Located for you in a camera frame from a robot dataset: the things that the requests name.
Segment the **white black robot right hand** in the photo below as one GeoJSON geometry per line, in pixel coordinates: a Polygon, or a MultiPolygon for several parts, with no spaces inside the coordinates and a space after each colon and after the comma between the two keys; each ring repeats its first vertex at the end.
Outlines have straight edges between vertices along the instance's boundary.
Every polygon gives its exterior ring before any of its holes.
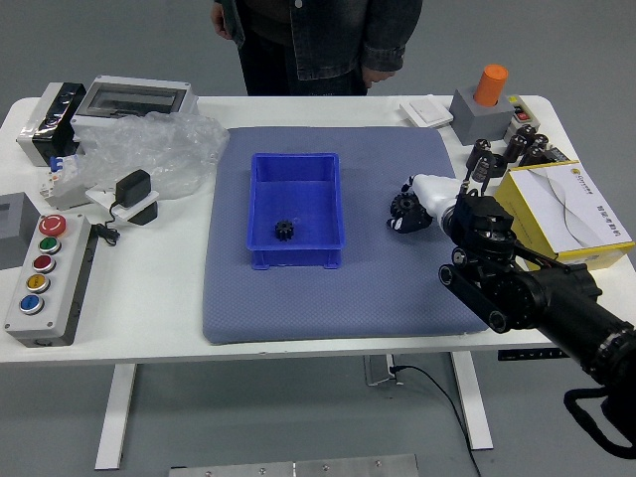
{"type": "Polygon", "coordinates": [[[391,202],[387,225],[399,234],[410,234],[436,222],[449,235],[458,192],[457,179],[411,176],[391,202]]]}

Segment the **person's right hand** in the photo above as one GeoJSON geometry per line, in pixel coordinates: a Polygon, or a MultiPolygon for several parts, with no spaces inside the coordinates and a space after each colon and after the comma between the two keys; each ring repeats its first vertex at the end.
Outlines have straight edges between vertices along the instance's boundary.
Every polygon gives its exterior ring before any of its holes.
{"type": "Polygon", "coordinates": [[[232,35],[228,32],[228,29],[226,26],[225,10],[221,3],[218,3],[218,2],[213,3],[211,13],[210,13],[210,19],[212,21],[215,33],[219,37],[225,40],[230,40],[232,38],[232,35]]]}

